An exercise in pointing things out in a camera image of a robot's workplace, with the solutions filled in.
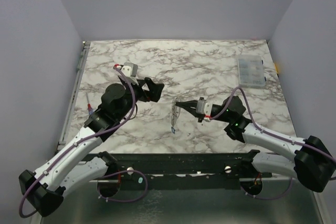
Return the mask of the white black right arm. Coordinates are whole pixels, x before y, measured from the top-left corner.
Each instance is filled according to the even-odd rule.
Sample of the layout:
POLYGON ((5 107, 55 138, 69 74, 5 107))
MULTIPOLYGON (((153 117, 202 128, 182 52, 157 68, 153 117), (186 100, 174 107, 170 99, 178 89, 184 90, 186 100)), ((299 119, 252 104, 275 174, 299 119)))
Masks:
POLYGON ((275 153, 258 153, 241 164, 246 177, 260 173, 275 173, 297 179, 303 186, 317 193, 323 192, 335 172, 335 159, 323 142, 315 136, 293 137, 269 130, 246 118, 238 96, 227 98, 221 105, 204 98, 175 101, 174 106, 184 109, 199 122, 226 122, 226 134, 242 143, 257 145, 275 153))

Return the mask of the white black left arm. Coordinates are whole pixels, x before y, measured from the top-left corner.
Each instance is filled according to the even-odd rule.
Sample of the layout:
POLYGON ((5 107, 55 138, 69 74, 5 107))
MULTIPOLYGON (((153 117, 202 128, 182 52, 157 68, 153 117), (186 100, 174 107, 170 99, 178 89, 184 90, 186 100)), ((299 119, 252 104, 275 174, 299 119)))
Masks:
POLYGON ((154 83, 148 77, 119 79, 120 83, 106 88, 98 108, 61 151, 33 172, 25 170, 20 174, 22 201, 28 200, 41 216, 51 215, 79 185, 115 175, 116 166, 107 155, 85 165, 80 162, 131 119, 138 101, 158 102, 164 88, 164 84, 154 83))

